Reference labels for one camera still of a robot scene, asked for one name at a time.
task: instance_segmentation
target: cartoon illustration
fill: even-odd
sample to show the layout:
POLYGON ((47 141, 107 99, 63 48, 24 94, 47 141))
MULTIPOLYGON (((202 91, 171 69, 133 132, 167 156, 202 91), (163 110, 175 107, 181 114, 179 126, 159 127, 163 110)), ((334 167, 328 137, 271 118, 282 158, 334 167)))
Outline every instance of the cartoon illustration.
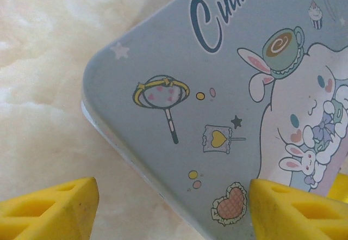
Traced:
POLYGON ((179 143, 170 109, 190 95, 189 87, 167 75, 157 75, 145 84, 139 83, 133 93, 133 101, 139 107, 162 109, 165 112, 173 142, 179 143))
POLYGON ((246 138, 232 138, 232 129, 223 126, 206 125, 203 133, 203 152, 224 152, 229 154, 231 141, 246 140, 246 138))
MULTIPOLYGON (((198 178, 198 172, 196 170, 192 170, 189 172, 189 179, 195 180, 198 178)), ((196 180, 193 182, 192 187, 193 189, 199 189, 202 186, 202 182, 200 180, 196 180)))
POLYGON ((116 46, 110 48, 113 52, 115 52, 115 57, 117 60, 120 58, 128 58, 127 52, 129 51, 129 48, 123 47, 119 42, 116 44, 116 46))
POLYGON ((324 0, 325 7, 327 9, 327 12, 329 13, 330 17, 333 19, 333 21, 336 21, 336 14, 334 12, 334 8, 332 8, 332 5, 330 4, 329 0, 324 0))
POLYGON ((280 168, 286 171, 303 172, 306 175, 304 182, 312 188, 316 188, 324 176, 326 165, 318 162, 315 152, 312 150, 303 152, 299 147, 291 144, 287 145, 285 149, 291 155, 301 160, 298 161, 292 157, 285 157, 279 162, 280 168))
POLYGON ((213 202, 212 219, 223 226, 237 223, 246 213, 246 190, 239 182, 226 189, 226 195, 213 202))
POLYGON ((317 6, 315 1, 312 1, 308 9, 308 15, 312 20, 312 25, 315 29, 321 29, 322 27, 322 12, 321 9, 317 6))
POLYGON ((234 116, 234 119, 231 120, 231 122, 233 123, 234 129, 236 130, 237 127, 241 127, 242 119, 239 119, 239 118, 237 117, 237 115, 235 115, 235 116, 234 116))
POLYGON ((300 27, 286 28, 266 42, 262 58, 245 48, 237 51, 260 71, 249 82, 255 102, 273 83, 262 119, 258 177, 290 185, 293 171, 301 171, 316 188, 346 136, 348 86, 337 83, 348 79, 348 46, 334 51, 315 43, 303 55, 304 40, 300 27))
POLYGON ((196 94, 196 98, 197 98, 198 100, 204 100, 204 99, 206 98, 206 95, 205 95, 203 92, 198 92, 198 93, 196 94))
POLYGON ((210 88, 210 89, 209 89, 209 93, 210 93, 210 95, 212 96, 212 98, 215 98, 215 96, 216 96, 216 91, 215 91, 214 88, 210 88))

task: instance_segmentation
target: yellow heart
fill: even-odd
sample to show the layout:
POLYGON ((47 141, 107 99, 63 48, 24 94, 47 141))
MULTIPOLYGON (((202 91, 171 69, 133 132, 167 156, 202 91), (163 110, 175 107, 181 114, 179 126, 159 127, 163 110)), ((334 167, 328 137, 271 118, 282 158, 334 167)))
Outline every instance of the yellow heart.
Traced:
POLYGON ((221 147, 223 143, 227 140, 227 138, 218 130, 215 130, 212 132, 213 140, 212 140, 212 146, 217 148, 221 147))

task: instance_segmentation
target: cartoon bunny ear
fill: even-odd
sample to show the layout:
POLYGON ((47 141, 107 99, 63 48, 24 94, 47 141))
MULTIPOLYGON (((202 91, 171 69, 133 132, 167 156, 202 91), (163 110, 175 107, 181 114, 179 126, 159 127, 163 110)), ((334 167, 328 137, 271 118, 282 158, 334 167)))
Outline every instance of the cartoon bunny ear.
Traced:
POLYGON ((271 75, 258 73, 254 75, 249 82, 249 92, 255 102, 260 102, 265 96, 265 85, 274 81, 271 75))
POLYGON ((295 157, 304 157, 305 155, 305 153, 298 146, 295 145, 286 145, 285 150, 295 157))
POLYGON ((280 160, 279 167, 286 171, 301 171, 301 163, 294 158, 286 157, 280 160))
POLYGON ((271 69, 267 66, 266 62, 261 58, 258 54, 247 50, 246 48, 239 48, 237 49, 238 55, 241 56, 241 58, 247 62, 250 66, 254 67, 255 69, 270 74, 271 69))

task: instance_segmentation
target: white fluffy fabric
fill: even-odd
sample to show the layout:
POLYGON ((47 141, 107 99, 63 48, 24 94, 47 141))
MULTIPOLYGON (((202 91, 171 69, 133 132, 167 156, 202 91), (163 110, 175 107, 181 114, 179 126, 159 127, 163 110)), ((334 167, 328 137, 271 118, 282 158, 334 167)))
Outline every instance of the white fluffy fabric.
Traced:
POLYGON ((91 56, 169 1, 0 0, 0 200, 94 176, 91 239, 202 239, 80 108, 91 56))

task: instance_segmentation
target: white bunny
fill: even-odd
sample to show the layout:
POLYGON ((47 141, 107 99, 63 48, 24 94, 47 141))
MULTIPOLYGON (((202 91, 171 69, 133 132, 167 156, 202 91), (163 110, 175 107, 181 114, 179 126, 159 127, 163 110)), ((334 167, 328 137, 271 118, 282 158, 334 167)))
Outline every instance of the white bunny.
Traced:
POLYGON ((285 169, 279 166, 280 160, 289 156, 287 145, 306 144, 313 148, 315 141, 312 128, 321 123, 324 111, 328 114, 332 111, 330 103, 333 99, 343 104, 345 110, 341 122, 335 124, 332 141, 316 157, 318 171, 315 180, 321 181, 325 165, 346 136, 348 87, 339 88, 335 97, 334 91, 336 79, 348 79, 348 47, 333 51, 322 44, 313 44, 298 67, 282 79, 274 78, 272 69, 259 55, 245 48, 237 51, 245 62, 260 71, 249 82, 249 92, 255 102, 264 98, 267 84, 274 84, 271 102, 262 119, 259 178, 289 185, 292 173, 284 172, 285 169))
POLYGON ((285 157, 280 160, 279 167, 286 171, 301 171, 307 176, 313 175, 314 184, 310 186, 316 188, 324 176, 326 165, 316 161, 315 153, 312 150, 303 152, 299 147, 291 144, 287 145, 285 149, 294 157, 301 158, 301 161, 292 157, 285 157))

